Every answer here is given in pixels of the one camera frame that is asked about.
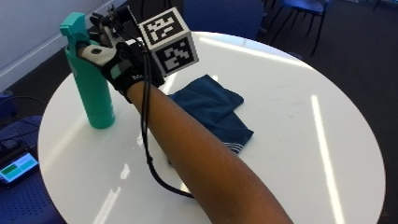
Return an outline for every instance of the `gray carpet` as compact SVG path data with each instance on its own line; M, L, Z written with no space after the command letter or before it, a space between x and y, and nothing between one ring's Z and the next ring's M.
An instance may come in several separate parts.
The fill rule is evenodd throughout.
M144 16L149 18L163 11L163 1L145 2ZM141 1L129 3L140 15ZM183 0L173 1L173 4L181 8ZM394 224L398 223L398 7L382 3L372 12L374 4L376 1L360 4L345 0L332 2L318 49L312 57L317 23L312 35L305 37L310 17L304 21L300 17L294 28L288 26L284 29L274 47L300 54L304 62L330 79L361 110L386 165L388 196L378 223ZM265 27L277 8L269 10ZM288 9L266 35L258 36L260 42L270 42L286 12ZM9 89L15 95L33 96L47 103L68 74L67 58L60 51ZM20 111L23 116L36 115L44 113L44 108L21 100Z

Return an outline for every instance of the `digital display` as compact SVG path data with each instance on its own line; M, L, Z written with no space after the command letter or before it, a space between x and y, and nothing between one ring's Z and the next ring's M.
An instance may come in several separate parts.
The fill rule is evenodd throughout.
M39 161L27 152L21 157L19 157L19 159L12 161L5 167L1 167L1 170L0 170L1 181L5 184L11 183L27 171L29 171L37 164L39 164Z

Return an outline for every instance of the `towel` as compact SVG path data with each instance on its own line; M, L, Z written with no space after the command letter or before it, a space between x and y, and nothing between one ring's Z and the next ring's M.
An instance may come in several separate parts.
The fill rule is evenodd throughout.
M244 103L244 98L222 88L208 75L192 81L169 97L238 154L253 135L253 131L234 113L234 109Z

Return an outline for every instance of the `green spray bottle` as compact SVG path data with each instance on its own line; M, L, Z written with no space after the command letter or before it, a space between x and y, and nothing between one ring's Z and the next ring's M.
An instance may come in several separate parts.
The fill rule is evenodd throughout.
M68 41L65 47L67 60L84 102L89 124L96 129L108 128L115 122L108 83L99 68L77 56L77 44L80 42L84 41L92 45L99 45L99 43L89 40L85 14L72 12L61 23L60 30Z

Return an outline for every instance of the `white table surface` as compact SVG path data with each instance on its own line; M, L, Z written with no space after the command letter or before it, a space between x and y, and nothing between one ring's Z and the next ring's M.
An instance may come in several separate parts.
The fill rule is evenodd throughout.
M370 126L349 97L278 49L229 35L193 37L200 62L167 79L164 92L209 74L244 97L236 112L254 135L240 157L294 223L376 223L385 168ZM149 174L139 113L111 90L117 119L105 130L87 122L72 76L48 104L39 156L61 215L69 224L209 223L197 202L167 191ZM184 188L149 140L161 177Z

